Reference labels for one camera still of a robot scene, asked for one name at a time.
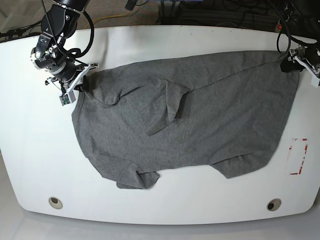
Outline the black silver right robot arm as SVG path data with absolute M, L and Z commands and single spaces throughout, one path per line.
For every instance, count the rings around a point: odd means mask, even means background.
M 44 17 L 41 20 L 41 34 L 35 48 L 31 51 L 31 61 L 35 68 L 45 70 L 53 75 L 52 80 L 45 83 L 59 82 L 63 95 L 86 67 L 90 65 L 79 60 L 92 47 L 95 29 L 94 24 L 86 12 L 88 0 L 57 0 L 50 10 L 46 10 L 41 3 Z M 90 26 L 89 43 L 85 50 L 79 48 L 64 48 L 66 39 L 76 31 L 78 20 L 83 14 Z

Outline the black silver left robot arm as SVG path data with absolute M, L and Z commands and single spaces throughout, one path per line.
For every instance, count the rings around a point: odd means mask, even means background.
M 276 40 L 280 51 L 281 35 L 288 38 L 288 46 L 280 65 L 285 73 L 310 70 L 320 76 L 320 2 L 318 0 L 277 0 L 278 25 Z

